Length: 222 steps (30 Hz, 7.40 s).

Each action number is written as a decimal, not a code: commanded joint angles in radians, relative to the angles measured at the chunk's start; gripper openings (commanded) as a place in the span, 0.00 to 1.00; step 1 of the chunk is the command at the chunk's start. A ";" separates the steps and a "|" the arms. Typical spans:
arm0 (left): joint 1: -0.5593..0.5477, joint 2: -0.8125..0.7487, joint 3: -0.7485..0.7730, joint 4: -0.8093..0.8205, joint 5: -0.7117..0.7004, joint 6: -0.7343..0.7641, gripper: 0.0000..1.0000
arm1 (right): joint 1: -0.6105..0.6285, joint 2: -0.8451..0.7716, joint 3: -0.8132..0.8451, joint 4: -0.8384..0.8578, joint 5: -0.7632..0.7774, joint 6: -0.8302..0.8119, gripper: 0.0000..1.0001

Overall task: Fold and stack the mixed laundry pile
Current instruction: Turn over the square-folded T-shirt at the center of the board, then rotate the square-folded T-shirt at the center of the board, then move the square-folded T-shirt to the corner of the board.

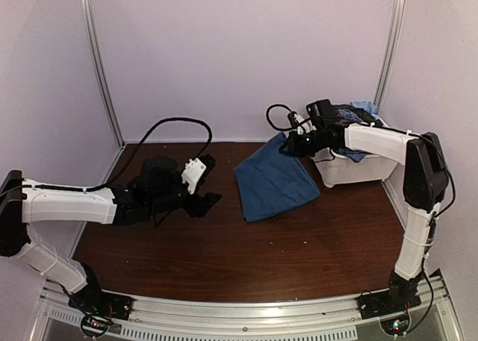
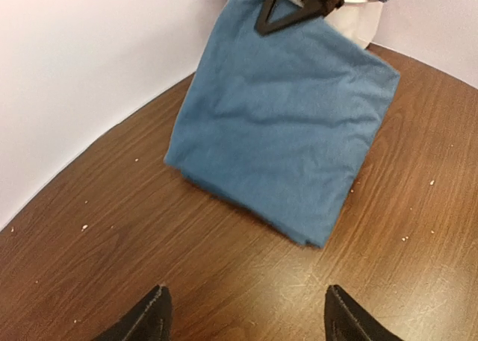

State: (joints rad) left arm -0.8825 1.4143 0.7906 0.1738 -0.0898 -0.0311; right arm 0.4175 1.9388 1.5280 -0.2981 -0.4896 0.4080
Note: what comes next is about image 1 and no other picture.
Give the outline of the blue polo shirt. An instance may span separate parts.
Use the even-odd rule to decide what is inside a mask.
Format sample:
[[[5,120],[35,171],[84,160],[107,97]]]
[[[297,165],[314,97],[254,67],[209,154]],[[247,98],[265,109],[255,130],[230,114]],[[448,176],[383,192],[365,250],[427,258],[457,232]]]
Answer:
[[[259,222],[302,207],[320,190],[301,161],[279,152],[286,141],[280,132],[234,168],[243,218]]]

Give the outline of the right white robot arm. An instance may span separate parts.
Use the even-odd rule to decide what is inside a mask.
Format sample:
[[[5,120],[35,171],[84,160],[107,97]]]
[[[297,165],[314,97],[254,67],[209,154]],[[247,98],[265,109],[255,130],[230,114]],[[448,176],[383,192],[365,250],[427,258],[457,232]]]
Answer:
[[[326,148],[348,148],[391,160],[403,170],[407,222],[393,274],[410,281],[424,272],[447,188],[453,187],[440,140],[434,133],[401,131],[381,122],[355,122],[341,116],[328,99],[311,103],[307,117],[288,110],[281,154],[313,157]]]

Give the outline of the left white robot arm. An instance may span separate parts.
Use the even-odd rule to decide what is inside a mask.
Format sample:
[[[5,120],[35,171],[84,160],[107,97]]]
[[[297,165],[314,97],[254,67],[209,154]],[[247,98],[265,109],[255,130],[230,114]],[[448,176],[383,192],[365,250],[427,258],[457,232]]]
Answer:
[[[69,294],[78,295],[90,313],[100,314],[108,303],[94,272],[61,255],[28,226],[43,221],[114,226],[152,221],[159,226],[176,210],[202,218],[221,199],[217,193],[198,193],[215,166],[209,154],[189,160],[183,169],[170,157],[151,157],[127,184],[99,189],[40,184],[12,170],[1,186],[1,255],[24,260]]]

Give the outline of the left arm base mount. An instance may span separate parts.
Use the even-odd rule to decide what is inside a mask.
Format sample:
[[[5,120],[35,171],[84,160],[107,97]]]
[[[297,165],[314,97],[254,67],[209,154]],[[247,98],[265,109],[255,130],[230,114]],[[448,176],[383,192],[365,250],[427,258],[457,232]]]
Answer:
[[[78,292],[69,293],[70,307],[106,319],[129,319],[132,297],[105,292],[95,275],[87,275],[86,282],[86,286]]]

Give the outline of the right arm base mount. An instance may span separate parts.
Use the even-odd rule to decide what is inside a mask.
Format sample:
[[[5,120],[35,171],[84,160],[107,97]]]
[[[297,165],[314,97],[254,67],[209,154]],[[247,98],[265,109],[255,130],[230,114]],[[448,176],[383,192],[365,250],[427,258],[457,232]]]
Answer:
[[[400,313],[405,311],[407,307],[421,305],[421,299],[418,295],[418,284],[421,280],[421,273],[410,280],[406,280],[396,272],[391,272],[386,290],[365,291],[356,299],[361,318],[372,319],[392,313]]]

